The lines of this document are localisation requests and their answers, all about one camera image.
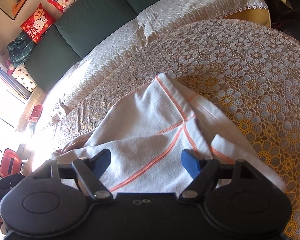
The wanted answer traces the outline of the white garment orange stitching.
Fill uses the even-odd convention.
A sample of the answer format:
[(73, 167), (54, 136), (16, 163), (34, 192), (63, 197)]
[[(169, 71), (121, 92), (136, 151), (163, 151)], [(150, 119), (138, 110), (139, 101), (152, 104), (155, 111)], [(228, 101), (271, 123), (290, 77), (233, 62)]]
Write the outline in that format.
[(53, 157), (70, 164), (105, 148), (111, 162), (101, 182), (114, 194), (180, 194), (192, 181), (181, 163), (184, 149), (223, 164), (246, 160), (280, 190), (286, 189), (217, 106), (164, 73), (122, 97), (95, 130), (70, 141)]

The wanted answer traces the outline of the cream quilted sofa cover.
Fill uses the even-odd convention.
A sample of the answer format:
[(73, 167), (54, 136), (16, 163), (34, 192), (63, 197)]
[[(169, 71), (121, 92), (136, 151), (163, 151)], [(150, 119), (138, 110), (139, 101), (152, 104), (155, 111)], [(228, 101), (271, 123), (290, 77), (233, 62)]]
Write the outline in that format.
[(26, 129), (36, 105), (43, 106), (41, 121), (44, 125), (58, 123), (142, 48), (183, 25), (215, 18), (234, 18), (270, 26), (270, 13), (263, 0), (160, 0), (99, 43), (48, 93), (37, 86), (17, 129)]

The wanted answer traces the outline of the floral lace table cover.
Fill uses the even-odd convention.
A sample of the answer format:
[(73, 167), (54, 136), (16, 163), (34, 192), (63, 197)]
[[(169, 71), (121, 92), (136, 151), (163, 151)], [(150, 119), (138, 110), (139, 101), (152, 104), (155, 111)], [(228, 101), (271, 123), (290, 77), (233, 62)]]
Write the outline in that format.
[(279, 173), (293, 206), (285, 232), (300, 239), (300, 42), (280, 31), (233, 19), (170, 31), (85, 88), (88, 96), (68, 115), (42, 117), (36, 132), (61, 146), (160, 71), (215, 103)]

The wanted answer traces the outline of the cream patterned cushion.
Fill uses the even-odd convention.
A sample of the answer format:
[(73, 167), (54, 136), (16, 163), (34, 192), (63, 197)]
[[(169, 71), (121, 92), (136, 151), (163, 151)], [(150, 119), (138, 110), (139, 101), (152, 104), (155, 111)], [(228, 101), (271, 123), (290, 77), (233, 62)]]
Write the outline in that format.
[(12, 77), (30, 93), (37, 87), (36, 82), (25, 68), (25, 64), (19, 65), (12, 73)]

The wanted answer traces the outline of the striped curtain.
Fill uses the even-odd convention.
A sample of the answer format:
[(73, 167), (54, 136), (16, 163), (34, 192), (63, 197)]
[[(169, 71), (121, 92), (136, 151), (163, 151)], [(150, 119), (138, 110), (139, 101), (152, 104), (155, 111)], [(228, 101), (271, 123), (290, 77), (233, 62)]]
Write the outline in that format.
[(18, 81), (10, 77), (0, 66), (0, 79), (3, 83), (17, 96), (20, 98), (27, 100), (31, 92), (29, 92), (25, 87), (23, 87)]

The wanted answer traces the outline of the green plaid cloth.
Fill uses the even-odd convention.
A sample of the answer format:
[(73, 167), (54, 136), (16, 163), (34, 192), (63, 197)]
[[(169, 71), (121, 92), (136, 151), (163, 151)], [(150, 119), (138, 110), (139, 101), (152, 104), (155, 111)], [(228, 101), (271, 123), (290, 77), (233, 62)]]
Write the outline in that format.
[(25, 63), (36, 45), (36, 42), (25, 31), (21, 31), (17, 38), (7, 46), (11, 64), (16, 68)]

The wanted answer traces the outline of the red rabbit cushion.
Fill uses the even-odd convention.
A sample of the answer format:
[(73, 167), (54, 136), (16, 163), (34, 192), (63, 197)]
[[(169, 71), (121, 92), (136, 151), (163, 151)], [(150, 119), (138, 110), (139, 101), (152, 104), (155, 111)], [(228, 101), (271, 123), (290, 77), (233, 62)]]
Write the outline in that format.
[(54, 18), (44, 9), (42, 4), (20, 26), (35, 43), (38, 43), (47, 30), (55, 23)]

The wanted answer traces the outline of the dark green sofa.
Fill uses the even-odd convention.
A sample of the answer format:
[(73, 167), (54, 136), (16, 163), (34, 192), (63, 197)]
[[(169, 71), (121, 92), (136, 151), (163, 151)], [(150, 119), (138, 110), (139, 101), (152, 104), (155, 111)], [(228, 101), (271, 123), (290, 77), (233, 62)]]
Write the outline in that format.
[(78, 0), (44, 34), (25, 68), (48, 93), (114, 31), (160, 0)]

